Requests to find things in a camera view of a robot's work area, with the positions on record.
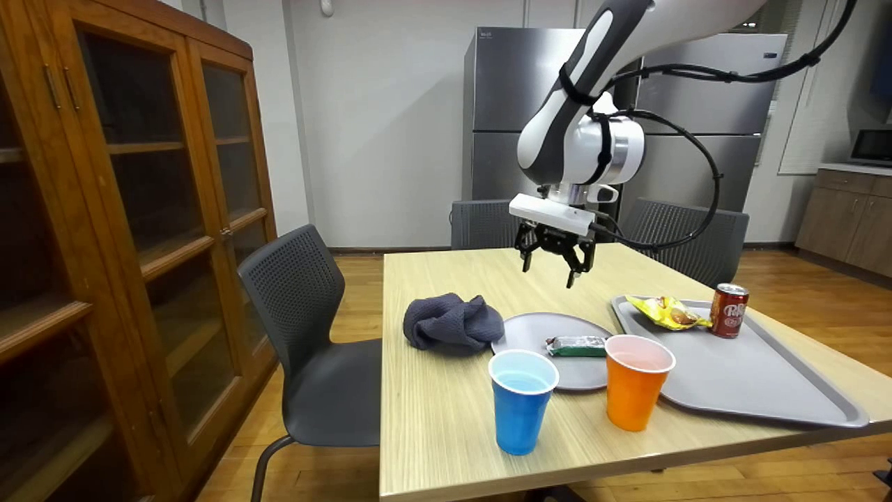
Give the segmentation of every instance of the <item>refrigerator door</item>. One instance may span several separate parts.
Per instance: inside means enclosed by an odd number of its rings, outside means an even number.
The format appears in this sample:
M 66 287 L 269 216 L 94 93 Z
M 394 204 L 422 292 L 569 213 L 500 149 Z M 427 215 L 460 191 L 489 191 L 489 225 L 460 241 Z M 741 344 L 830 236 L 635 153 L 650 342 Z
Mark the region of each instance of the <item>refrigerator door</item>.
M 753 73 L 780 65 L 786 42 L 783 34 L 722 33 L 647 54 L 644 65 L 687 63 Z M 652 75 L 640 81 L 637 107 L 694 134 L 756 134 L 764 128 L 773 92 L 774 82 L 726 84 Z M 641 125 L 646 133 L 675 134 L 654 122 Z
M 724 174 L 719 209 L 743 211 L 749 180 L 753 175 L 758 136 L 700 136 L 703 146 Z M 684 205 L 709 207 L 713 179 L 706 159 L 687 139 L 679 136 L 647 136 L 646 156 L 638 174 L 623 185 L 620 224 L 638 197 Z
M 475 79 L 474 131 L 520 132 L 539 110 L 583 31 L 478 28 L 473 68 L 465 68 Z
M 474 133 L 471 199 L 502 199 L 514 198 L 519 193 L 536 194 L 536 184 L 517 165 L 518 137 L 519 132 Z

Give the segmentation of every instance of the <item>gray tray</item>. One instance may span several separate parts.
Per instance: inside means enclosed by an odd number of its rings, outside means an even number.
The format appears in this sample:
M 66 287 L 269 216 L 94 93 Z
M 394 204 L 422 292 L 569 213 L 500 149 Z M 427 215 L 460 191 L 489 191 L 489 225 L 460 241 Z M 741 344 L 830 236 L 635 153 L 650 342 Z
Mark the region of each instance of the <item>gray tray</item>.
M 607 386 L 604 357 L 552 357 L 545 349 L 545 339 L 556 337 L 604 337 L 610 331 L 572 315 L 537 312 L 520 314 L 505 321 L 505 336 L 492 342 L 492 352 L 509 348 L 532 350 L 546 356 L 557 367 L 560 378 L 556 389 L 595 390 Z
M 709 317 L 710 302 L 682 302 Z M 677 405 L 796 423 L 867 425 L 860 406 L 748 315 L 737 338 L 722 339 L 704 328 L 661 328 L 625 297 L 611 304 L 626 333 L 657 340 L 675 354 L 662 394 Z

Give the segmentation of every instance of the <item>kitchen cabinet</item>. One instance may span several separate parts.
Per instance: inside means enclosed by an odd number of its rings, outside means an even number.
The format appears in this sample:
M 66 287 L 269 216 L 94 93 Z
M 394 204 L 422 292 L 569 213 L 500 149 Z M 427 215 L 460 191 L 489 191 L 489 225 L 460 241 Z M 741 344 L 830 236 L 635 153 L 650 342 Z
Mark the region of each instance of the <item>kitchen cabinet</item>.
M 182 498 L 269 375 L 251 57 L 159 2 L 0 4 L 0 499 Z
M 796 245 L 892 277 L 892 177 L 820 169 Z

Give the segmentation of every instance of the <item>orange plastic cup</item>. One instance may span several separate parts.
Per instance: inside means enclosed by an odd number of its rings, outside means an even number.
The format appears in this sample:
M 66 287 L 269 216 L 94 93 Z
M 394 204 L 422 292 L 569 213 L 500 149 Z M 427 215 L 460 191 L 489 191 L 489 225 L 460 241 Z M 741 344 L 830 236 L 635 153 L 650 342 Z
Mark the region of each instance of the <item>orange plastic cup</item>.
M 615 335 L 607 350 L 607 416 L 616 427 L 644 431 L 675 356 L 652 339 Z

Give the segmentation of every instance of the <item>dr pepper can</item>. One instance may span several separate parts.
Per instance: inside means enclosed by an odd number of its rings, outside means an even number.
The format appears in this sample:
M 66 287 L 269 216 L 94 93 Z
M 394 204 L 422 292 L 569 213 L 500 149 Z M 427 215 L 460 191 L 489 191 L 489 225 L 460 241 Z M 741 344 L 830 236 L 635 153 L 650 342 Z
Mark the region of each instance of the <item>dr pepper can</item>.
M 737 284 L 723 282 L 715 287 L 713 308 L 709 318 L 713 322 L 711 332 L 717 337 L 735 339 L 743 324 L 743 314 L 747 310 L 749 291 Z

